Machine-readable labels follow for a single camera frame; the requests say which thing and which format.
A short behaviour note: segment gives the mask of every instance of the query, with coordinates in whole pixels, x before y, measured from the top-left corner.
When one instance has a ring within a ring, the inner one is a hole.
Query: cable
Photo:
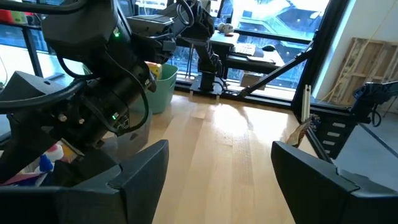
[[[20,12],[34,12],[40,14],[71,14],[82,9],[87,0],[78,0],[72,4],[53,6],[45,4],[28,4],[16,1],[0,1],[0,9]]]
[[[73,71],[71,71],[67,65],[65,64],[65,62],[63,61],[63,58],[61,56],[59,56],[59,54],[57,54],[57,59],[58,62],[60,63],[62,69],[68,74],[70,75],[72,78],[78,78],[78,79],[82,79],[82,80],[91,80],[91,79],[95,79],[95,78],[99,78],[100,76],[97,74],[89,74],[89,75],[79,75],[74,73]]]
[[[188,3],[185,0],[176,0],[176,3],[177,3],[177,15],[180,21],[187,27],[193,26],[195,18]],[[183,16],[182,8],[184,8],[185,12],[187,13],[188,21],[186,21]]]
[[[15,113],[20,110],[27,110],[30,108],[42,108],[46,105],[54,104],[60,100],[72,96],[77,91],[81,90],[84,86],[86,86],[86,81],[74,80],[66,88],[48,95],[38,96],[25,100],[0,101],[0,114]]]
[[[368,39],[368,41],[365,43],[365,45],[364,45],[364,46],[362,47],[362,49],[359,51],[359,54],[358,54],[358,55],[361,55],[361,54],[365,51],[366,47],[367,47],[368,44],[372,41],[373,37],[377,34],[377,32],[379,32],[380,28],[382,27],[383,23],[384,23],[384,22],[386,21],[386,19],[388,18],[389,14],[391,13],[392,9],[393,9],[394,6],[397,4],[397,2],[398,2],[398,0],[395,0],[395,1],[394,1],[393,5],[392,5],[391,8],[388,10],[386,16],[384,16],[384,19],[381,21],[379,27],[376,29],[376,31],[374,31],[374,33],[372,34],[372,36]],[[348,69],[348,71],[345,73],[346,75],[348,75],[349,73],[351,73],[352,69],[353,69],[354,66],[359,62],[359,60],[360,60],[359,57],[357,57],[357,58],[355,59],[354,63],[350,66],[350,68]],[[339,78],[337,79],[336,85],[330,90],[330,92],[329,92],[325,97],[323,97],[323,98],[319,101],[319,103],[320,103],[320,102],[323,102],[323,101],[324,101],[325,99],[327,99],[332,93],[335,92],[335,90],[337,89],[337,87],[338,87],[338,86],[341,84],[341,82],[343,81],[343,78],[344,78],[344,77],[345,77],[345,76],[343,75],[343,76],[341,76],[341,77],[339,77]]]
[[[148,119],[148,116],[149,116],[149,103],[148,103],[147,95],[145,94],[145,88],[141,85],[141,82],[137,79],[137,77],[135,77],[131,72],[129,72],[128,70],[126,70],[125,68],[123,68],[123,67],[122,67],[117,61],[115,61],[115,59],[113,59],[112,56],[110,56],[107,52],[106,52],[106,56],[107,56],[117,67],[119,67],[122,71],[124,71],[124,73],[126,73],[126,75],[128,75],[128,77],[129,77],[132,81],[134,81],[134,82],[137,83],[139,92],[140,92],[140,94],[141,94],[141,96],[142,96],[142,100],[143,100],[143,102],[144,102],[144,108],[145,108],[144,117],[141,119],[141,121],[140,121],[137,125],[135,125],[135,126],[133,126],[133,127],[130,127],[130,128],[123,129],[123,130],[118,131],[118,132],[115,132],[115,134],[116,134],[117,136],[121,136],[121,135],[123,135],[123,134],[129,133],[129,132],[131,132],[131,131],[135,131],[135,130],[141,128],[141,127],[146,123],[146,121],[147,121],[147,119]],[[104,125],[105,125],[105,126],[110,126],[109,123],[108,123],[107,121],[106,121],[106,123],[104,123]]]
[[[8,72],[7,72],[7,69],[6,69],[6,65],[5,65],[4,62],[2,61],[1,56],[0,56],[0,62],[1,62],[1,64],[2,64],[2,66],[4,67],[4,71],[6,72],[6,81],[4,81],[4,83],[2,84],[3,86],[5,86],[5,85],[7,84],[7,82],[8,82]]]
[[[192,58],[193,58],[193,45],[191,44],[189,48],[188,67],[187,71],[185,72],[185,78],[187,78],[187,75],[189,75],[188,77],[191,78]]]

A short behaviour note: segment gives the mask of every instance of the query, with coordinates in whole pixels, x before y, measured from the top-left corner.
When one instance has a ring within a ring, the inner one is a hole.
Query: blue object
[[[172,101],[177,72],[178,68],[176,66],[164,64],[162,66],[162,78],[156,81],[156,91],[154,93],[146,91],[149,108],[154,114],[165,111]],[[137,99],[131,109],[141,113],[145,111],[142,97]]]
[[[54,168],[51,160],[46,155],[40,156],[39,167],[41,172],[50,172]]]

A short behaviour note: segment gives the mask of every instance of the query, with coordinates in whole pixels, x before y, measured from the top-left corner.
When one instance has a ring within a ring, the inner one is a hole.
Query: wooden board
[[[398,43],[353,38],[341,63],[329,102],[352,106],[353,92],[366,82],[398,80]]]

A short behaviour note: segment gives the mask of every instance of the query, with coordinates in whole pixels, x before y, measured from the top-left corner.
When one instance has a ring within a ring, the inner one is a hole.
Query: black cable
[[[89,74],[89,75],[79,75],[74,73],[73,71],[71,71],[67,65],[65,64],[65,62],[63,61],[63,58],[61,56],[59,56],[59,54],[57,54],[57,59],[58,62],[60,63],[62,69],[68,74],[70,75],[72,78],[78,78],[78,79],[82,79],[82,80],[91,80],[91,79],[95,79],[95,78],[99,78],[99,75],[96,74]]]
[[[189,46],[189,51],[188,51],[188,63],[187,63],[187,71],[185,71],[185,78],[187,78],[188,76],[190,61],[191,61],[191,45]]]
[[[372,110],[372,125],[373,127],[378,127],[381,124],[381,115],[379,114],[379,112],[376,111],[378,105],[374,105],[373,110]],[[376,120],[376,116],[379,117],[379,122],[375,122]]]
[[[189,72],[188,72],[188,78],[191,79],[191,69],[192,69],[192,60],[193,60],[193,45],[191,44],[191,61],[189,63]]]
[[[87,0],[78,0],[72,4],[54,6],[45,4],[29,4],[16,1],[0,1],[0,9],[20,11],[20,12],[34,12],[40,14],[71,14],[82,9],[87,3]]]
[[[50,104],[54,104],[60,100],[72,96],[77,91],[81,90],[85,85],[86,81],[84,80],[74,80],[66,88],[48,95],[38,96],[25,100],[0,101],[0,114],[15,113],[20,110],[27,110],[31,108],[37,109]]]
[[[191,7],[189,7],[188,3],[185,0],[176,0],[176,3],[177,3],[177,15],[180,21],[187,27],[193,26],[195,18],[193,17]],[[184,8],[185,12],[187,12],[188,21],[185,20],[182,14],[182,8]]]
[[[112,127],[109,122],[106,120],[102,112],[92,103],[90,102],[87,98],[83,98],[83,103],[85,106],[87,106],[88,109],[90,109],[91,112],[99,119],[99,121],[105,126],[105,128],[112,132],[112,133],[118,133],[119,130]]]
[[[189,74],[189,78],[191,78],[192,58],[193,58],[193,46],[191,44],[189,47],[188,67],[187,67],[187,72],[185,72],[185,78],[187,78],[188,74]]]
[[[130,127],[130,128],[123,129],[123,130],[118,131],[118,132],[115,133],[116,135],[120,136],[120,135],[129,133],[129,132],[131,132],[131,131],[135,131],[135,130],[141,128],[141,127],[147,122],[147,119],[148,119],[148,116],[149,116],[149,103],[148,103],[147,95],[145,94],[145,88],[141,85],[141,82],[137,79],[137,77],[135,77],[131,72],[129,72],[128,70],[126,70],[125,68],[123,68],[123,67],[122,67],[117,61],[115,61],[115,59],[113,59],[112,56],[110,56],[107,52],[106,52],[106,56],[107,56],[116,66],[118,66],[122,71],[124,71],[124,72],[126,73],[126,75],[128,75],[128,77],[129,77],[132,81],[134,81],[134,82],[137,83],[139,92],[140,92],[140,94],[141,94],[141,96],[142,96],[142,100],[143,100],[143,102],[144,102],[144,108],[145,108],[144,117],[141,119],[141,121],[140,121],[137,125],[135,125],[135,126],[133,126],[133,127]]]

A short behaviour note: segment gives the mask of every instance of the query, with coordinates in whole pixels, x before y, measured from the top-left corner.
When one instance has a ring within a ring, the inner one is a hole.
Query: computer mouse
[[[271,52],[271,51],[276,50],[276,48],[275,48],[275,46],[273,46],[273,45],[266,45],[266,46],[263,46],[263,47],[262,47],[262,50],[263,50],[263,51]]]

